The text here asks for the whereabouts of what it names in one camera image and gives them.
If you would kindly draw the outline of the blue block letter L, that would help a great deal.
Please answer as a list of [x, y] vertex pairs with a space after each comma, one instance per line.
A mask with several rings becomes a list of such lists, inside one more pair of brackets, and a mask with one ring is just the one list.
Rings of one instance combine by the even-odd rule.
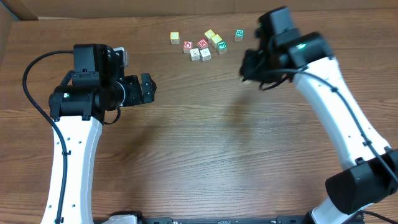
[[246, 81], [243, 81], [243, 84], [248, 85], [248, 84], [251, 84], [251, 82], [252, 81], [250, 81], [250, 80], [246, 80]]

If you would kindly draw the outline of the green block letter B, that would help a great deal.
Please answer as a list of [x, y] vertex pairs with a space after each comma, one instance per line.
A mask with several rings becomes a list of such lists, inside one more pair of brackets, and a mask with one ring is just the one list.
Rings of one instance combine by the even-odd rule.
[[235, 35], [234, 35], [234, 41], [235, 42], [242, 42], [243, 40], [244, 40], [244, 30], [236, 29]]

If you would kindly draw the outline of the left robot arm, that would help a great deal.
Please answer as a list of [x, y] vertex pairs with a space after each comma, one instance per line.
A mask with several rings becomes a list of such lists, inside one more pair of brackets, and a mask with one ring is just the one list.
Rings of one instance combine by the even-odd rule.
[[74, 46], [74, 69], [49, 98], [54, 145], [42, 223], [93, 222], [93, 168], [105, 113], [155, 99], [148, 73], [125, 76], [128, 56], [122, 47]]

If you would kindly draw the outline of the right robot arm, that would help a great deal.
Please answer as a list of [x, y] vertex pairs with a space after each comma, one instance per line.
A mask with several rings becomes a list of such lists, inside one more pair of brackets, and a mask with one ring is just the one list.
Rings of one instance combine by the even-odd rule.
[[293, 83], [324, 126], [342, 168], [326, 180], [326, 200], [302, 222], [351, 223], [397, 192], [397, 151], [362, 112], [320, 33], [302, 35], [286, 6], [263, 14], [258, 23], [259, 47], [245, 52], [241, 78], [259, 82], [262, 91]]

